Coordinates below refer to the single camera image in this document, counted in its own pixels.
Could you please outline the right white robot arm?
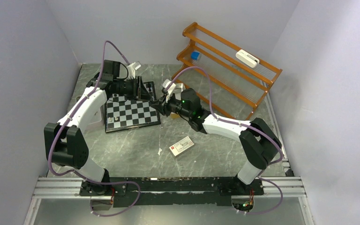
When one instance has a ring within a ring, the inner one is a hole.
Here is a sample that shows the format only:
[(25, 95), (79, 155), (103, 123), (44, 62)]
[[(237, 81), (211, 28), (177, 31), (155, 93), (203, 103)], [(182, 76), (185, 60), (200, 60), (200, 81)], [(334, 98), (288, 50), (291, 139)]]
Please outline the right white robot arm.
[(281, 142), (263, 119), (248, 121), (217, 116), (201, 106), (200, 98), (191, 88), (182, 91), (180, 99), (165, 92), (161, 98), (151, 102), (151, 107), (164, 116), (179, 115), (196, 132), (238, 141), (247, 157), (234, 182), (239, 194), (246, 194), (252, 188), (252, 181), (275, 163), (276, 155), (283, 158)]

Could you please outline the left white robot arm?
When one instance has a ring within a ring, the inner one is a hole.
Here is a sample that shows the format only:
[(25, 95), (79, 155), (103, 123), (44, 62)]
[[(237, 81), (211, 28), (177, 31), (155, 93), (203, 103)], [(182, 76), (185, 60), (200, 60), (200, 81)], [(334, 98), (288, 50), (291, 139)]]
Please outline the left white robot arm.
[(52, 174), (59, 175), (53, 169), (53, 164), (67, 167), (69, 170), (62, 172), (62, 176), (75, 173), (91, 182), (92, 189), (99, 195), (110, 191), (109, 173), (89, 156), (83, 132), (95, 113), (114, 94), (125, 96), (129, 100), (151, 100), (142, 78), (135, 74), (140, 67), (139, 62), (125, 66), (118, 61), (104, 60), (103, 68), (88, 81), (73, 108), (58, 122), (47, 123), (44, 140), (48, 167)]

